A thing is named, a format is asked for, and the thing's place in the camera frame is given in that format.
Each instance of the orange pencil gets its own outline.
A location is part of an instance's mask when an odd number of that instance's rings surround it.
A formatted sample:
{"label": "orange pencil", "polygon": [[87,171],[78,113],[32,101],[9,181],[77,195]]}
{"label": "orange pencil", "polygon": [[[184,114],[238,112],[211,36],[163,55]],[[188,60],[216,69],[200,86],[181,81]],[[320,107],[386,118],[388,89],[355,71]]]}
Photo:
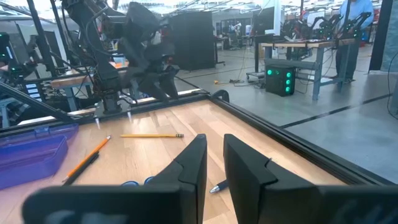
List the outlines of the orange pencil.
{"label": "orange pencil", "polygon": [[106,137],[106,139],[104,139],[104,141],[101,142],[101,144],[99,144],[88,156],[85,157],[85,159],[83,159],[83,161],[77,165],[72,171],[69,172],[69,174],[67,175],[66,178],[64,178],[64,180],[62,182],[67,181],[78,169],[80,169],[84,163],[87,162],[87,160],[94,154],[97,153],[99,150],[101,150],[101,148],[111,139],[111,136]]}

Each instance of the desk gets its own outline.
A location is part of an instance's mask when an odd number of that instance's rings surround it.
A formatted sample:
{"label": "desk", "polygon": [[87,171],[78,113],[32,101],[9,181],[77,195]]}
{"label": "desk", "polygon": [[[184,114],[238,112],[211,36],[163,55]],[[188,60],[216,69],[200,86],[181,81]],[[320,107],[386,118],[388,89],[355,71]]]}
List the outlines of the desk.
{"label": "desk", "polygon": [[56,89],[56,90],[65,90],[65,94],[68,98],[68,104],[70,107],[71,111],[76,111],[77,110],[77,105],[76,105],[76,98],[75,94],[73,92],[73,88],[77,87],[79,88],[80,86],[90,86],[92,85],[90,78],[87,76],[84,77],[73,77],[73,78],[64,78],[64,79],[58,79],[51,81],[51,86]]}
{"label": "desk", "polygon": [[[340,68],[340,74],[338,78],[327,82],[321,82],[322,79],[322,65],[323,65],[323,54],[325,52],[325,48],[327,47],[336,47],[336,42],[334,40],[324,41],[324,42],[276,42],[276,43],[266,43],[261,44],[262,47],[266,48],[266,58],[265,58],[265,67],[268,65],[284,65],[290,67],[304,68],[315,71],[314,80],[306,79],[306,81],[313,82],[313,91],[312,91],[312,99],[318,100],[320,87],[325,85],[332,85],[337,83],[338,90],[341,91],[343,87],[343,82],[345,81],[345,74],[348,64],[348,53],[350,49],[350,45],[355,43],[355,39],[345,39],[340,40],[339,45],[348,45],[347,49],[344,49],[345,52],[342,53],[342,63]],[[287,60],[285,59],[273,59],[271,52],[273,47],[287,47]],[[317,49],[317,59],[315,62],[303,62],[297,60],[291,60],[289,55],[289,49],[291,52],[292,47],[307,47],[307,48],[316,48]]]}
{"label": "desk", "polygon": [[[183,133],[184,138],[121,139],[125,133]],[[128,180],[143,183],[147,177],[164,169],[200,133],[207,136],[207,186],[204,223],[236,223],[229,190],[209,194],[225,180],[223,136],[230,133],[257,149],[289,171],[314,184],[341,185],[340,180],[295,154],[269,136],[248,125],[208,100],[141,113],[128,118],[80,126],[58,172],[49,178],[0,190],[0,223],[21,223],[21,205],[37,189],[60,185],[62,179],[107,135],[113,138],[101,150],[99,158],[74,183],[121,185]]]}

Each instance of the gray floor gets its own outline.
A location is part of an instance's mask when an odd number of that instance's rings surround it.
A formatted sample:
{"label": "gray floor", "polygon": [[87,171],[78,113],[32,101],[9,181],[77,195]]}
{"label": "gray floor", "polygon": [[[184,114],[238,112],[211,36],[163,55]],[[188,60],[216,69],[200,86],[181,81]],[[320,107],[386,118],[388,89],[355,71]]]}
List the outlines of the gray floor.
{"label": "gray floor", "polygon": [[[283,50],[281,51],[279,57],[283,58]],[[297,80],[296,93],[284,98],[266,93],[264,89],[257,89],[252,85],[242,87],[231,84],[214,85],[215,80],[228,83],[230,79],[244,80],[245,83],[237,85],[247,85],[246,72],[254,71],[254,56],[250,49],[220,51],[219,61],[225,61],[225,67],[221,64],[215,69],[180,71],[178,76],[212,93],[221,89],[227,90],[232,103],[278,126],[345,106],[354,106],[352,109],[292,126],[287,130],[383,178],[398,183],[396,162],[398,121],[387,112],[387,98],[362,105],[366,100],[388,94],[387,75],[377,72],[372,72],[371,75],[367,73],[370,54],[371,46],[360,49],[357,70],[354,74],[355,82],[345,85],[341,93],[337,92],[336,85],[321,87],[318,101],[312,100],[313,86],[311,83],[307,85],[305,81]],[[335,52],[332,55],[331,50],[325,52],[323,74],[326,77],[336,75]],[[395,82],[395,78],[392,77],[392,89]],[[179,90],[192,88],[182,81],[176,81],[176,84]]]}

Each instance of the metal pole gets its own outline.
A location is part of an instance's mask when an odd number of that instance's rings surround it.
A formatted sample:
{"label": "metal pole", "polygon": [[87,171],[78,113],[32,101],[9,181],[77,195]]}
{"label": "metal pole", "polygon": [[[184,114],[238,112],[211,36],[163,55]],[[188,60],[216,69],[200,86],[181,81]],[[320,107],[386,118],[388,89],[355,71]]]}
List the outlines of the metal pole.
{"label": "metal pole", "polygon": [[300,3],[300,20],[303,19],[303,10],[304,10],[304,0],[301,0],[301,3]]}
{"label": "metal pole", "polygon": [[344,23],[343,23],[343,33],[345,34],[345,33],[347,33],[347,31],[348,30],[346,30],[345,29],[345,26],[347,25],[347,23],[348,23],[348,16],[349,16],[349,9],[350,9],[350,7],[351,7],[351,0],[346,0],[347,1],[347,10],[346,10],[346,14],[345,14],[345,17],[344,17]]}
{"label": "metal pole", "polygon": [[37,34],[39,35],[39,38],[37,39],[39,43],[37,45],[39,47],[40,53],[43,56],[43,60],[45,62],[47,70],[50,71],[51,76],[57,77],[57,73],[55,71],[55,66],[54,66],[52,57],[50,55],[50,47],[47,44],[47,41],[45,39],[45,33],[43,30],[43,26],[42,26],[42,23],[40,22],[39,14],[36,11],[35,4],[34,4],[33,0],[27,0],[27,4],[29,6],[30,13],[32,14],[32,19],[35,24]]}
{"label": "metal pole", "polygon": [[55,5],[55,1],[54,0],[50,0],[50,2],[51,2],[52,11],[54,12],[55,21],[57,22],[58,30],[59,30],[59,33],[60,33],[60,36],[61,36],[63,48],[65,49],[65,53],[67,55],[67,59],[71,60],[71,55],[70,55],[70,51],[69,51],[68,42],[67,42],[67,39],[65,38],[65,34],[63,33],[63,27],[61,25],[61,20],[60,20],[60,17],[58,15],[57,6]]}
{"label": "metal pole", "polygon": [[[21,9],[18,9],[17,7],[14,7],[14,6],[10,6],[10,5],[8,5],[8,4],[4,3],[4,2],[1,2],[1,1],[0,1],[0,6],[6,7],[6,8],[8,8],[8,9],[13,10],[13,11],[16,11],[16,12],[19,12],[19,13],[21,13],[21,14],[23,14],[23,15],[32,16],[32,14],[29,13],[29,12],[27,12],[27,11],[23,11],[23,10],[21,10]],[[53,21],[50,21],[50,20],[48,20],[48,19],[44,19],[44,18],[41,18],[41,17],[39,17],[39,19],[40,19],[41,21],[48,22],[49,24],[55,24]]]}

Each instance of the wooden workbench top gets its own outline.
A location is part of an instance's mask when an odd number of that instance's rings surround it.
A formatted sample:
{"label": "wooden workbench top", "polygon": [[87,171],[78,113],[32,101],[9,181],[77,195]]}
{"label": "wooden workbench top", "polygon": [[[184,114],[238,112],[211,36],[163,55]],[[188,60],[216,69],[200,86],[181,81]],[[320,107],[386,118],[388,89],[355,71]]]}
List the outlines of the wooden workbench top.
{"label": "wooden workbench top", "polygon": [[[127,133],[182,133],[184,138],[121,139]],[[207,186],[204,223],[236,223],[229,190],[210,195],[208,192],[224,180],[223,136],[233,134],[282,167],[314,184],[341,185],[340,180],[295,154],[252,126],[208,100],[174,106],[127,118],[80,126],[59,171],[35,182],[0,190],[0,223],[21,223],[24,199],[39,188],[60,185],[66,174],[89,154],[107,135],[112,139],[75,184],[121,185],[135,180],[143,183],[147,177],[164,169],[197,134],[205,133],[208,143]]]}
{"label": "wooden workbench top", "polygon": [[[110,64],[113,65],[115,68],[118,67],[114,62],[110,62]],[[80,67],[79,69],[82,70],[83,72],[85,72],[84,67]],[[78,71],[76,71],[74,69],[67,71],[63,75],[63,77],[65,77],[65,78],[51,81],[52,88],[62,89],[62,88],[66,88],[69,86],[76,86],[76,85],[91,83],[91,80],[88,76],[68,78],[68,75],[76,75],[76,74],[79,74],[79,73],[78,73]],[[119,71],[119,75],[121,76],[122,79],[125,74],[126,74],[125,70]]]}
{"label": "wooden workbench top", "polygon": [[[355,43],[355,39],[345,39],[340,40],[339,45],[347,45]],[[319,47],[335,47],[336,41],[324,41],[324,42],[276,42],[276,43],[262,43],[261,47],[309,47],[309,48],[319,48]]]}

